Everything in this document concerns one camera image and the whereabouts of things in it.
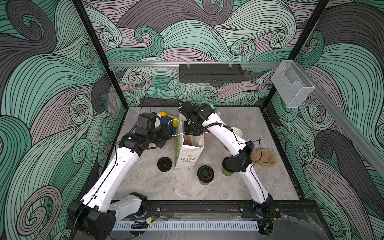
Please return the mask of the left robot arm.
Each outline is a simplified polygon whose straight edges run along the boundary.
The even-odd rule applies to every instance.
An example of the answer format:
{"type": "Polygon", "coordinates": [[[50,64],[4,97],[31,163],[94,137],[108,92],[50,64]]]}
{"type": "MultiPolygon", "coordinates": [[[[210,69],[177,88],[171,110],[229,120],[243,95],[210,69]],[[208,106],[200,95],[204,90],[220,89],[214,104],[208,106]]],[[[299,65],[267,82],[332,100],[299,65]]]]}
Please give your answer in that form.
{"type": "Polygon", "coordinates": [[[136,129],[122,137],[112,162],[98,181],[82,197],[67,208],[75,229],[96,239],[105,240],[115,223],[129,215],[140,217],[146,214],[147,197],[133,192],[123,200],[113,202],[122,180],[150,144],[159,147],[172,137],[168,124],[153,130],[136,129]]]}

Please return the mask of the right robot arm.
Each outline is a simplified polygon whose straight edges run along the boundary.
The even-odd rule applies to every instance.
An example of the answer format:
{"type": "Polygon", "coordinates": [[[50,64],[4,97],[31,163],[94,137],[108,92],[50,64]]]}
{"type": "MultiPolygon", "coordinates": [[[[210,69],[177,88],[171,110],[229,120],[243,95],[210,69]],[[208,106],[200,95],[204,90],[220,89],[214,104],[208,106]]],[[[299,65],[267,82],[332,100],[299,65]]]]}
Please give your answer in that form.
{"type": "Polygon", "coordinates": [[[269,221],[281,217],[276,202],[271,194],[263,187],[251,159],[254,141],[246,141],[235,134],[219,115],[208,104],[195,106],[188,101],[178,102],[179,112],[185,117],[183,122],[184,134],[197,136],[209,130],[220,140],[231,153],[223,160],[222,167],[229,174],[238,173],[247,186],[254,203],[256,215],[269,221]]]}

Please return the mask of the green paper coffee cup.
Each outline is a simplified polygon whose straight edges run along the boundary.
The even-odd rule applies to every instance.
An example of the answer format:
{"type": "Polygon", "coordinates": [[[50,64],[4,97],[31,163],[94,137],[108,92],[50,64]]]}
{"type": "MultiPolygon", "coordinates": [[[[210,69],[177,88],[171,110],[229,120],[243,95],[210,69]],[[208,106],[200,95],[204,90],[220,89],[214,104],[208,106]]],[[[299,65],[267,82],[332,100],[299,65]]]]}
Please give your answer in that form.
{"type": "Polygon", "coordinates": [[[209,183],[211,183],[211,182],[202,182],[202,181],[199,181],[199,182],[200,182],[200,184],[203,185],[203,186],[207,186],[209,183]]]}

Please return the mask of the white paper takeout bag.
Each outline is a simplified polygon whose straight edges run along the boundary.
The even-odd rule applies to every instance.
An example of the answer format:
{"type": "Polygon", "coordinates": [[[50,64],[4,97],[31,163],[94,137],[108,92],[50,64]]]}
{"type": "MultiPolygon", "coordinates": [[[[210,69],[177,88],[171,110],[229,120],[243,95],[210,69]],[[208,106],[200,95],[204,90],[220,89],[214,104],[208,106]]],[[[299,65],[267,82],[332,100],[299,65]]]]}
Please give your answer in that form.
{"type": "Polygon", "coordinates": [[[183,135],[185,135],[183,133],[183,121],[186,119],[182,114],[179,114],[178,119],[180,122],[176,134],[173,135],[175,140],[175,168],[193,168],[204,149],[204,145],[200,148],[183,145],[183,135]]]}

